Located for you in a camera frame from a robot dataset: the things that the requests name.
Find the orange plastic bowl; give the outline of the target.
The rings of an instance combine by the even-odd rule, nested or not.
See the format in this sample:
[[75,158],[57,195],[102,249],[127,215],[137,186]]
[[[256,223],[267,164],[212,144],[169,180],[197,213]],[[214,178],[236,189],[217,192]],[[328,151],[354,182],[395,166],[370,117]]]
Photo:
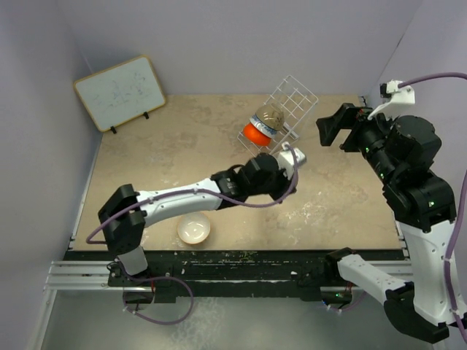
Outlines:
[[252,123],[248,123],[243,129],[244,136],[259,147],[267,147],[271,138],[261,133]]

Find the white bowl orange rim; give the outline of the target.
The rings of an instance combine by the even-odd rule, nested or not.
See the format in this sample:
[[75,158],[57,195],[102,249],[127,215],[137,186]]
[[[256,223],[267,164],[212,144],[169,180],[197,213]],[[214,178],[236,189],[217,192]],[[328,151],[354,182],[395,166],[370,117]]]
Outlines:
[[209,218],[202,212],[181,216],[177,226],[179,238],[186,244],[196,245],[204,242],[211,231]]

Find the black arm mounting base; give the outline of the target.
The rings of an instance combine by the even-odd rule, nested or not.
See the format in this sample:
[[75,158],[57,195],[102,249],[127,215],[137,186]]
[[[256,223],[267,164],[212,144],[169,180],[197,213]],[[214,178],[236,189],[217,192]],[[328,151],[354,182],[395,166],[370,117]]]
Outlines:
[[143,292],[156,303],[178,297],[298,298],[318,301],[345,282],[328,272],[328,250],[148,251],[149,270],[133,279],[123,275],[109,252],[70,251],[65,261],[80,275],[101,275],[103,287]]

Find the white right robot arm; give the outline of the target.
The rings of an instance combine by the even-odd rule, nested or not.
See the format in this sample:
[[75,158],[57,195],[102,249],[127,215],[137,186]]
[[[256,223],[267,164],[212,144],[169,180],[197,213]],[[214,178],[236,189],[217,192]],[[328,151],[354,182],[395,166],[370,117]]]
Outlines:
[[400,333],[427,343],[466,329],[466,304],[458,283],[454,246],[461,218],[451,186],[431,170],[441,139],[427,120],[402,115],[388,120],[372,109],[343,104],[317,120],[320,143],[332,145],[348,131],[344,152],[359,152],[382,182],[382,194],[409,252],[412,278],[397,279],[343,248],[325,259],[325,279],[359,286],[384,307]]

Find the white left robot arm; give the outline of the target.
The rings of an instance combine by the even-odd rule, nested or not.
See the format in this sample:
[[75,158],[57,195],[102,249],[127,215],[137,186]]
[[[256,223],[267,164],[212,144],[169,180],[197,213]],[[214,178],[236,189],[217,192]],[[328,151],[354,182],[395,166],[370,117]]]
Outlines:
[[277,155],[260,153],[244,165],[234,165],[210,177],[171,190],[136,191],[120,186],[98,212],[98,231],[107,249],[134,286],[150,278],[150,268],[141,245],[143,230],[151,225],[199,211],[218,211],[234,206],[251,207],[248,198],[268,195],[271,206],[296,191],[302,163],[297,151]]

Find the black glossy bowl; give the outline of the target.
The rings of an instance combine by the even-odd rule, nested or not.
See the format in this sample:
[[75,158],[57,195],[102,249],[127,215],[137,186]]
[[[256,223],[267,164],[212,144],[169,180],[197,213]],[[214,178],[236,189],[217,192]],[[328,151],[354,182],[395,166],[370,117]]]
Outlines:
[[279,131],[285,121],[285,115],[278,104],[264,104],[255,113],[258,119],[267,127]]

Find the blue floral ceramic bowl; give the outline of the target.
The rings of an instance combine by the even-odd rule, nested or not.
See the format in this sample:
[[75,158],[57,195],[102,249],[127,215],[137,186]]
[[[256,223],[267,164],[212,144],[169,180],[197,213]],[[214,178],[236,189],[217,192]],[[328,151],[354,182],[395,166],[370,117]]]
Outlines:
[[250,123],[258,130],[260,131],[262,134],[264,134],[265,136],[269,137],[270,139],[273,139],[276,134],[277,134],[277,130],[267,126],[263,121],[260,120],[260,118],[254,114],[253,116],[251,116],[250,118]]

